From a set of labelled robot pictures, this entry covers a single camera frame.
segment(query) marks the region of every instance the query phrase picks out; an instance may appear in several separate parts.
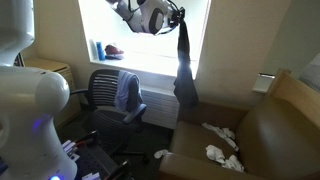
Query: office chair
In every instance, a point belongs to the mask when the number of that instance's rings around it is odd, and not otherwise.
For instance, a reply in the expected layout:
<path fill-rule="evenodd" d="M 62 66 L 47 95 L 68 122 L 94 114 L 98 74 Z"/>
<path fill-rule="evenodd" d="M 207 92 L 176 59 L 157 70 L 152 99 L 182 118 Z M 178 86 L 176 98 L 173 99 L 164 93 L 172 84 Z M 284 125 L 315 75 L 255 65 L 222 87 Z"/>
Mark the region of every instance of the office chair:
<path fill-rule="evenodd" d="M 127 152 L 120 151 L 133 133 L 142 130 L 142 115 L 146 110 L 145 104 L 140 104 L 135 109 L 128 109 L 126 114 L 116 111 L 114 100 L 117 93 L 118 70 L 100 69 L 92 73 L 88 89 L 80 89 L 72 94 L 84 93 L 89 105 L 93 111 L 90 122 L 91 130 L 97 130 L 102 149 L 110 156 L 142 156 L 143 162 L 148 163 L 148 157 L 145 152 Z M 130 82 L 128 103 L 139 92 L 139 84 Z"/>

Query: black cloth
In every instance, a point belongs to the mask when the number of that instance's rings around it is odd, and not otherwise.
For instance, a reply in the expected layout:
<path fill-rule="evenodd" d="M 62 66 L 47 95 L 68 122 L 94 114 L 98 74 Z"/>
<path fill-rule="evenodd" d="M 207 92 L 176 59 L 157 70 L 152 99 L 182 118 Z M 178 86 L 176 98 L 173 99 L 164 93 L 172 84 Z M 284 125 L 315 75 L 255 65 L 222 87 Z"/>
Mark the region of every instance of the black cloth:
<path fill-rule="evenodd" d="M 174 94 L 177 97 L 180 106 L 184 108 L 192 108 L 199 102 L 198 94 L 193 84 L 189 53 L 190 45 L 187 25 L 182 19 L 180 22 L 180 34 L 178 42 L 178 58 L 180 64 L 177 78 L 174 81 Z"/>

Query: chair armrest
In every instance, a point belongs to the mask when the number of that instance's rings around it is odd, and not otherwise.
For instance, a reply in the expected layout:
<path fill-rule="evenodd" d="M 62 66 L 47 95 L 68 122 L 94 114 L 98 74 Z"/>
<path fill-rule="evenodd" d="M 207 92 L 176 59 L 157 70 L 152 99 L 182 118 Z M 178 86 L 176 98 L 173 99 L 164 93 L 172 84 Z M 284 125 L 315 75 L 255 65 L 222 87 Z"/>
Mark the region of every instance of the chair armrest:
<path fill-rule="evenodd" d="M 70 92 L 70 95 L 86 93 L 86 92 L 88 92 L 88 89 L 77 89 L 77 90 Z"/>
<path fill-rule="evenodd" d="M 213 163 L 207 163 L 182 155 L 167 153 L 163 156 L 159 168 L 159 179 L 261 179 L 260 177 L 226 169 Z"/>
<path fill-rule="evenodd" d="M 129 113 L 124 119 L 123 123 L 128 124 L 132 120 L 134 120 L 136 117 L 142 116 L 147 108 L 147 105 L 140 104 L 139 107 L 137 107 L 135 110 L 133 110 L 131 113 Z"/>
<path fill-rule="evenodd" d="M 240 107 L 230 104 L 199 103 L 192 109 L 179 109 L 178 121 L 190 123 L 208 123 L 217 127 L 227 127 L 235 131 L 241 119 L 248 113 L 250 107 Z"/>

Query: floor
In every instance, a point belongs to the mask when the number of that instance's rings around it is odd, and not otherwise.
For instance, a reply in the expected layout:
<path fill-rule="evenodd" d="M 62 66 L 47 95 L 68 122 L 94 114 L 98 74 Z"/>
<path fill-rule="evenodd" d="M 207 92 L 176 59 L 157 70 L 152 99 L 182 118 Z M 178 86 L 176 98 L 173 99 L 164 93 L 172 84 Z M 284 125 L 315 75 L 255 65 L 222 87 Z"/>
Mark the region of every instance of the floor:
<path fill-rule="evenodd" d="M 88 112 L 83 112 L 77 118 L 72 120 L 66 126 L 60 128 L 57 133 L 61 140 L 76 140 L 86 134 L 85 126 L 88 123 Z M 171 143 L 173 130 L 160 126 L 144 123 L 144 130 L 141 133 L 134 134 L 129 142 L 126 150 L 143 151 L 149 157 L 149 163 L 144 164 L 141 157 L 114 157 L 116 163 L 129 160 L 131 164 L 132 177 L 135 180 L 156 180 L 158 179 L 158 169 L 161 159 L 156 159 L 154 153 L 168 149 Z"/>

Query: white wall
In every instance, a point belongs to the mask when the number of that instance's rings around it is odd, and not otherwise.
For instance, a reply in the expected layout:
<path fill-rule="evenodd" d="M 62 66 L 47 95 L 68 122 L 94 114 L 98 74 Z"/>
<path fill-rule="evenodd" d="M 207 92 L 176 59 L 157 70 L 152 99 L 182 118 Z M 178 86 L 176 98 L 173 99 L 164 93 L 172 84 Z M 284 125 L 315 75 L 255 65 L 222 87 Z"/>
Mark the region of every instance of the white wall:
<path fill-rule="evenodd" d="M 292 0 L 268 53 L 263 73 L 275 74 L 279 67 L 298 76 L 320 53 L 320 1 Z"/>
<path fill-rule="evenodd" d="M 213 0 L 195 81 L 200 100 L 252 105 L 252 92 L 291 0 Z M 35 0 L 37 55 L 71 65 L 78 87 L 91 72 L 77 0 Z M 141 83 L 172 91 L 174 78 L 138 73 Z"/>

